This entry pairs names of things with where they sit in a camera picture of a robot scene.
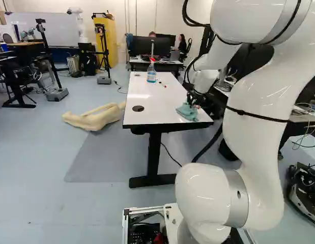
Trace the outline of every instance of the white wall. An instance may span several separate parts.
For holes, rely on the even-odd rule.
[[[137,2],[137,35],[147,36],[150,31],[162,34],[184,34],[186,39],[193,39],[187,61],[199,53],[202,27],[189,27],[182,19],[183,0],[5,0],[10,11],[16,12],[62,12],[68,7],[80,7],[84,10],[83,18],[87,35],[95,42],[93,12],[106,12],[114,15],[117,29],[117,42],[120,43],[119,61],[125,60],[125,36],[127,31],[135,34]],[[208,23],[211,0],[190,0],[188,15],[199,22]]]

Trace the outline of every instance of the tan dummy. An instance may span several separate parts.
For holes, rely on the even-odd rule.
[[[99,131],[106,124],[118,121],[121,118],[121,112],[125,107],[126,102],[120,104],[109,103],[83,113],[82,115],[75,115],[68,111],[62,115],[62,119],[64,122],[69,123],[72,126],[80,127],[87,131]]]

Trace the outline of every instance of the white robot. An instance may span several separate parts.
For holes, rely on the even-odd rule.
[[[67,10],[67,14],[75,14],[77,17],[79,42],[88,43],[88,37],[86,36],[86,28],[83,23],[83,18],[81,16],[81,13],[83,13],[83,10],[78,7],[69,7]]]
[[[241,43],[271,44],[275,52],[234,86],[227,103],[223,134],[241,168],[196,163],[179,171],[179,243],[222,243],[231,227],[267,230],[280,222],[279,142],[295,100],[315,76],[315,0],[213,0],[210,24],[217,37],[188,74],[199,94]],[[184,238],[186,230],[193,238]]]

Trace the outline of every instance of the green cloth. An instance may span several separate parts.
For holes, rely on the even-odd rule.
[[[198,110],[195,107],[190,107],[188,103],[183,103],[182,106],[179,108],[176,108],[176,111],[179,115],[182,117],[190,120],[190,121],[198,121],[197,115],[198,115]]]

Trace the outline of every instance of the computer monitor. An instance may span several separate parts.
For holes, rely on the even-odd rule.
[[[132,40],[132,50],[130,54],[137,56],[140,54],[151,54],[152,40],[154,41],[154,55],[167,56],[170,52],[169,38],[155,38],[155,37],[138,37],[134,36]]]
[[[172,47],[176,44],[176,35],[167,35],[167,34],[156,34],[156,37],[166,37],[169,38],[170,44]]]

